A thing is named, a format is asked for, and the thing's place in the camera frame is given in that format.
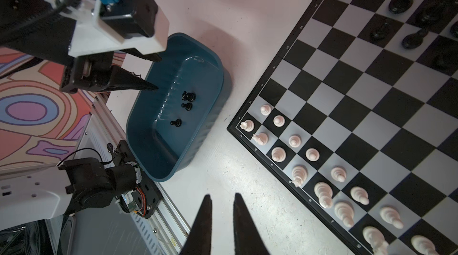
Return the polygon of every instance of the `white pawn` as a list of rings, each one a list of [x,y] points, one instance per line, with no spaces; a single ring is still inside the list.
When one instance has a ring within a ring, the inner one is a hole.
[[[303,166],[293,168],[293,183],[295,187],[300,187],[307,179],[307,170]]]
[[[421,235],[415,235],[410,240],[412,246],[417,250],[419,253],[423,255],[439,255],[436,252],[436,247],[431,242],[431,240],[427,239]]]
[[[282,127],[285,124],[285,118],[282,115],[275,116],[275,118],[273,118],[273,124]]]
[[[240,123],[240,128],[247,132],[251,132],[255,128],[255,123],[252,120],[246,120]]]
[[[385,241],[385,236],[380,232],[380,230],[375,227],[368,226],[363,229],[364,239],[372,247],[374,255],[388,255],[388,242]]]
[[[333,190],[327,183],[315,184],[314,191],[323,208],[331,208],[333,206]]]
[[[269,106],[269,105],[262,105],[260,107],[260,113],[262,115],[265,115],[265,116],[268,116],[270,114],[270,112],[272,112],[272,107]]]
[[[334,213],[343,221],[346,227],[354,226],[354,210],[348,203],[338,202],[334,208]]]
[[[316,149],[308,149],[306,151],[306,158],[310,161],[317,161],[320,158],[320,153]]]
[[[347,172],[343,167],[336,166],[331,170],[331,177],[342,183],[347,179]]]
[[[404,223],[401,221],[399,212],[390,206],[382,207],[380,210],[380,217],[397,229],[404,228]]]
[[[297,135],[292,135],[291,137],[289,137],[289,145],[292,146],[293,148],[297,148],[298,146],[301,145],[301,138]]]
[[[258,145],[265,145],[269,141],[269,137],[265,133],[254,134],[251,138]]]
[[[279,146],[272,149],[272,160],[282,162],[286,159],[286,151]]]
[[[364,188],[355,186],[350,190],[350,194],[354,200],[360,202],[361,204],[364,204],[364,205],[369,204],[369,195]]]

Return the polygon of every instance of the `chessboard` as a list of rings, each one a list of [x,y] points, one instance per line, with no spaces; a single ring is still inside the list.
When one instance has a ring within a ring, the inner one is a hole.
[[[423,254],[428,246],[429,254],[451,255],[458,4],[405,1],[411,6],[393,13],[392,0],[313,0],[228,131],[355,254],[420,255],[412,238],[421,235],[431,241]],[[330,188],[320,198],[317,183]],[[352,196],[354,187],[368,202]],[[353,210],[343,211],[345,223],[335,211],[340,202]],[[385,221],[383,207],[394,217]],[[366,240],[366,227],[382,237]],[[377,249],[383,241],[388,246]]]

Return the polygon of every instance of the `white tabletop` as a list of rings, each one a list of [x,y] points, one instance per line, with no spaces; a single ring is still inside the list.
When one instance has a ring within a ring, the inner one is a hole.
[[[233,254],[232,204],[242,194],[271,254],[351,251],[226,130],[312,0],[156,0],[170,21],[221,58],[232,94],[194,160],[163,183],[191,225],[205,194],[213,200],[212,254]],[[128,55],[123,68],[143,77],[151,62]],[[107,106],[125,128],[137,91],[114,91]]]

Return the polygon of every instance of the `white chess piece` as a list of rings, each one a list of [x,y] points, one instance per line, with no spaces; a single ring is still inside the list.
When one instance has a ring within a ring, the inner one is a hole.
[[[254,134],[251,138],[258,145],[265,145],[269,141],[269,137],[265,133]]]
[[[364,239],[372,247],[374,255],[388,255],[388,242],[385,241],[385,236],[380,232],[380,230],[375,227],[368,226],[363,229]]]
[[[262,115],[265,115],[265,116],[268,116],[270,114],[270,112],[272,112],[272,107],[269,106],[269,105],[262,105],[260,107],[260,113]]]
[[[369,195],[364,188],[355,186],[350,190],[350,194],[354,200],[360,202],[361,204],[364,204],[364,205],[369,204]]]
[[[300,187],[307,179],[307,170],[303,166],[293,167],[293,183],[295,187]]]
[[[336,166],[331,170],[331,177],[342,183],[347,179],[347,172],[343,167]]]
[[[289,137],[289,145],[292,146],[293,148],[297,148],[298,146],[301,145],[301,138],[297,135],[292,135],[291,137]]]
[[[439,255],[438,252],[436,252],[436,247],[431,242],[431,240],[427,239],[424,236],[415,235],[412,237],[410,242],[412,243],[412,246],[415,248],[415,250],[417,250],[421,254]]]
[[[255,128],[255,123],[252,120],[246,120],[240,123],[240,128],[247,132],[251,132]]]
[[[327,183],[315,184],[314,191],[323,208],[331,208],[333,206],[333,190]]]
[[[389,224],[392,224],[397,229],[404,228],[404,223],[401,221],[399,212],[390,206],[385,206],[381,208],[380,217]]]
[[[320,153],[316,149],[308,149],[306,151],[306,158],[310,161],[317,161],[320,158]]]
[[[273,118],[273,124],[282,127],[285,124],[285,118],[282,115],[275,116],[275,118]]]
[[[346,227],[353,227],[354,210],[348,203],[338,202],[334,208],[334,213],[343,221]]]
[[[286,159],[286,151],[279,146],[272,149],[272,160],[282,162]]]

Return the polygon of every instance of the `table surface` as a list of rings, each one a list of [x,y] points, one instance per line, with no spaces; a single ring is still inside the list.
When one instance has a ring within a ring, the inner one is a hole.
[[[213,254],[233,254],[232,204],[241,193],[271,254],[352,252],[226,130],[312,0],[156,0],[170,21],[221,58],[231,96],[185,169],[162,183],[191,225],[205,194],[213,200]],[[128,55],[123,68],[144,78],[151,62]],[[114,91],[107,106],[125,128],[138,92]]]

